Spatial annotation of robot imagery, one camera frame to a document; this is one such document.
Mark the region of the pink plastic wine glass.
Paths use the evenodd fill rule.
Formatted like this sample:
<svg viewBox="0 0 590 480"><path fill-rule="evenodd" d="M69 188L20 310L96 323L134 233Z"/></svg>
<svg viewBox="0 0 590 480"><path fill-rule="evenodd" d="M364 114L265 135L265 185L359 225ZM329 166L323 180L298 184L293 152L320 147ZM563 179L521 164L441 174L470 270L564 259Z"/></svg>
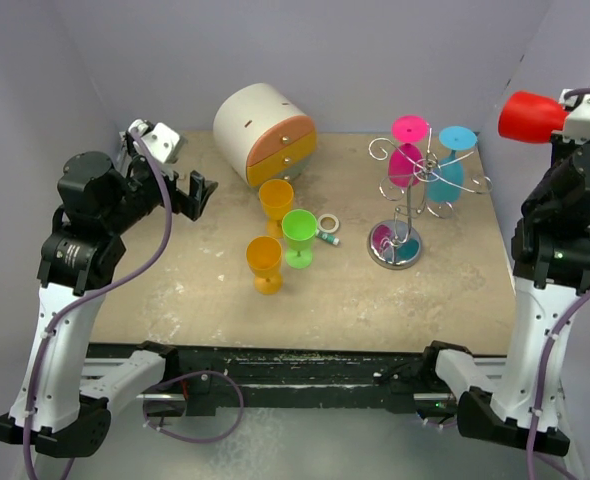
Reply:
<svg viewBox="0 0 590 480"><path fill-rule="evenodd" d="M417 115L404 115L393 122L391 134L399 142L388 163L388 177L393 185L406 188L418 183L414 172L419 171L423 154L417 143L428 133L428 122Z"/></svg>

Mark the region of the blue plastic wine glass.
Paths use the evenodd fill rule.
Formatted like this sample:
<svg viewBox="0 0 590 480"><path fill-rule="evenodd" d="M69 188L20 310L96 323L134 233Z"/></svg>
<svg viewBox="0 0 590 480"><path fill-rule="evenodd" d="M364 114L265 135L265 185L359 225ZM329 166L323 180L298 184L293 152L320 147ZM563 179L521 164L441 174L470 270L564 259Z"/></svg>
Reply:
<svg viewBox="0 0 590 480"><path fill-rule="evenodd" d="M438 139L450 153L438 162L438 167L429 177L427 196L432 203L454 203L459 200L464 184L464 167L457 154L473 149L477 136L466 127L449 126L439 133Z"/></svg>

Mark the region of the red plastic wine glass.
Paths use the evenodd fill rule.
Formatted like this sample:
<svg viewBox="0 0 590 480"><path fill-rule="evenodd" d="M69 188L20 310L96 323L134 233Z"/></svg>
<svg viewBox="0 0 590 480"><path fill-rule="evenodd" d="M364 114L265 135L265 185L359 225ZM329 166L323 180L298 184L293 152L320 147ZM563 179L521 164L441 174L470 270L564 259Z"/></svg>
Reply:
<svg viewBox="0 0 590 480"><path fill-rule="evenodd" d="M564 127L569 112L552 98L517 91L502 108L497 130L500 137L528 144L544 144Z"/></svg>

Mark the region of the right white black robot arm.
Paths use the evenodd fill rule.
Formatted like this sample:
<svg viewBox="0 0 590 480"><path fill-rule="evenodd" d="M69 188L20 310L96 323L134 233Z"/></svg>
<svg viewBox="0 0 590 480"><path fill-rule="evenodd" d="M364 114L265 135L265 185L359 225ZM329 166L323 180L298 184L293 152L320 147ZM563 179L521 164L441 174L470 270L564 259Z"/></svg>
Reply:
<svg viewBox="0 0 590 480"><path fill-rule="evenodd" d="M462 436L564 456L558 385L575 313L590 298L590 139L554 135L551 144L511 240L516 317L500 381L467 348L439 341L424 350L419 376L431 391L449 388Z"/></svg>

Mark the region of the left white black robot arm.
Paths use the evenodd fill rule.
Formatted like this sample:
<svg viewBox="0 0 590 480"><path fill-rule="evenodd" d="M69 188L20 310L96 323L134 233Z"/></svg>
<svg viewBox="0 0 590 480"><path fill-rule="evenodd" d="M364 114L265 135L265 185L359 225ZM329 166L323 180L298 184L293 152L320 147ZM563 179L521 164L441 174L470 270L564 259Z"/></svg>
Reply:
<svg viewBox="0 0 590 480"><path fill-rule="evenodd" d="M24 381L0 415L0 441L52 458L83 458L103 443L112 419L137 395L169 392L181 378L176 348L146 341L117 368L82 386L90 334L126 248L123 234L162 206L199 219L218 184L197 171L189 190L178 174L143 156L122 175L102 152L69 159L57 183L62 200L41 248L39 316Z"/></svg>

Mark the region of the far orange wine glass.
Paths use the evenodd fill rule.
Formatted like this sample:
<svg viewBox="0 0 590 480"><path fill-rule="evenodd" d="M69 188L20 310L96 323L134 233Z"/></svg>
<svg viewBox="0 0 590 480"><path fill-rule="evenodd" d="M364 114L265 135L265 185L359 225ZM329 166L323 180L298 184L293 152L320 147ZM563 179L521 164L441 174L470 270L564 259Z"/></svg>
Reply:
<svg viewBox="0 0 590 480"><path fill-rule="evenodd" d="M294 190L291 184L282 179L271 179L259 188L259 200L267 216L266 229L276 239L283 237L282 220L292 210Z"/></svg>

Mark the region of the orange wine glass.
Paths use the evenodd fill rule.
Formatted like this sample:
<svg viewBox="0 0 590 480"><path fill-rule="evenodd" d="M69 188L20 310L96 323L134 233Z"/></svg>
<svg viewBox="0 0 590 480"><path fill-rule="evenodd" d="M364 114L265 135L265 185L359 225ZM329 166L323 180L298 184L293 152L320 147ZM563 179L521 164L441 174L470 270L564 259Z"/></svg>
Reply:
<svg viewBox="0 0 590 480"><path fill-rule="evenodd" d="M254 275L255 289L264 295L276 294L282 287L280 273L282 246L270 236L254 238L246 249L246 261Z"/></svg>
<svg viewBox="0 0 590 480"><path fill-rule="evenodd" d="M292 210L294 190L291 184L282 179L271 179L259 188L259 200L267 216L266 229L276 239L283 237L282 220Z"/></svg>

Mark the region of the near orange wine glass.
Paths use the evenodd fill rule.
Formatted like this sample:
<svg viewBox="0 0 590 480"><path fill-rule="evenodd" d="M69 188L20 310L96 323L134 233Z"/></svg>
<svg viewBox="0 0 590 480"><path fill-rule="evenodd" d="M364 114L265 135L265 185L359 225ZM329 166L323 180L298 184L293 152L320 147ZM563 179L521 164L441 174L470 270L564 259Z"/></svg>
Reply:
<svg viewBox="0 0 590 480"><path fill-rule="evenodd" d="M246 261L254 275L255 289L264 295L276 294L282 287L280 273L282 246L270 236L254 238L246 249Z"/></svg>

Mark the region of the green plastic wine glass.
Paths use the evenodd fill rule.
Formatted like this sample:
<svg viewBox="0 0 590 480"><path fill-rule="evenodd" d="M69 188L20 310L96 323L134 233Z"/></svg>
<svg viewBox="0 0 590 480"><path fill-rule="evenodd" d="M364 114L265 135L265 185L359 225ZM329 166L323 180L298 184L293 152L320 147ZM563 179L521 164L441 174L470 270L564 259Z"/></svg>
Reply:
<svg viewBox="0 0 590 480"><path fill-rule="evenodd" d="M312 263L316 230L316 217L307 210L294 209L284 216L282 231L286 242L285 260L290 267L304 269Z"/></svg>

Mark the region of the chrome wine glass rack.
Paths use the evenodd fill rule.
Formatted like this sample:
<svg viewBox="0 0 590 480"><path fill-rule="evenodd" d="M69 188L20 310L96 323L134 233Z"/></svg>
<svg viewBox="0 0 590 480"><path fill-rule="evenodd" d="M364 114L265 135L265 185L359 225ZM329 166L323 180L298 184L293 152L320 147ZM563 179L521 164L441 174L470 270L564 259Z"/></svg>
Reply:
<svg viewBox="0 0 590 480"><path fill-rule="evenodd" d="M378 188L382 197L393 202L395 207L392 219L378 222L371 228L367 237L367 250L377 264L390 270L407 269L419 261L423 252L423 243L414 226L416 219L425 212L438 219L447 219L454 213L456 202L436 204L428 200L429 177L438 167L438 162L449 155L450 150L446 148L449 153L445 157L439 158L432 149L432 134L429 132L425 138L427 139L426 147L421 149L417 146L423 154L419 171L414 172L418 183L406 188L393 185L388 177L389 159L399 142L379 137L368 145L368 153L371 158L387 163L387 173L380 180ZM462 165L464 160L472 156L474 148L457 154ZM472 185L467 186L464 169L463 192L460 197L464 193L486 195L492 190L492 181L483 174L472 176L470 181Z"/></svg>

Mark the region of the round white drawer cabinet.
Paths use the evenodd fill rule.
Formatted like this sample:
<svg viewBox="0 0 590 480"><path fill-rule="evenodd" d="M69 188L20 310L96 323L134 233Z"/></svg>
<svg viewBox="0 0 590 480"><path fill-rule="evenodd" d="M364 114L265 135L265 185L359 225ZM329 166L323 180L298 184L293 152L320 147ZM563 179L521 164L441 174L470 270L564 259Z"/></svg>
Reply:
<svg viewBox="0 0 590 480"><path fill-rule="evenodd" d="M227 98L212 133L224 159L254 189L270 179L297 177L317 148L313 119L267 83Z"/></svg>

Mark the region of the small green white tube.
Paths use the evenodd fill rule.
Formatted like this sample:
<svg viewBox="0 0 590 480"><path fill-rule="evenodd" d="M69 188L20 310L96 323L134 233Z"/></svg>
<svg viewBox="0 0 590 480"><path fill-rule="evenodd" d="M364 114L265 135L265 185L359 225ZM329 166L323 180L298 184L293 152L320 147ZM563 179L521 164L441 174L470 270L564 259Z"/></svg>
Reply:
<svg viewBox="0 0 590 480"><path fill-rule="evenodd" d="M316 237L333 246L338 246L340 244L340 240L331 233L317 230Z"/></svg>

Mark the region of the white tape roll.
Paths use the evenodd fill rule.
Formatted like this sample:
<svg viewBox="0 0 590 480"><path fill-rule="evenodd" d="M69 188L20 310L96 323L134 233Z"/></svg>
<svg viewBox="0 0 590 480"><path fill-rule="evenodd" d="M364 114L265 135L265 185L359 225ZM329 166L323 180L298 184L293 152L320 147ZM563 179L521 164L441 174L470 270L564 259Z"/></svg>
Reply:
<svg viewBox="0 0 590 480"><path fill-rule="evenodd" d="M318 217L317 225L322 233L334 234L339 230L340 221L334 214L325 213Z"/></svg>

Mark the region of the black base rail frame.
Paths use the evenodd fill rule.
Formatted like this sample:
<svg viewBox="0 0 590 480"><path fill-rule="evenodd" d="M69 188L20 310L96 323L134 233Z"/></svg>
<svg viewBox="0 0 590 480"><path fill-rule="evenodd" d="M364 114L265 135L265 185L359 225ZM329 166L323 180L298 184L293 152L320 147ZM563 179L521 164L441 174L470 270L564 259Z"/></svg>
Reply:
<svg viewBox="0 0 590 480"><path fill-rule="evenodd" d="M179 346L174 376L140 394L154 416L212 416L220 408L378 409L447 422L456 400L430 373L427 355L407 352Z"/></svg>

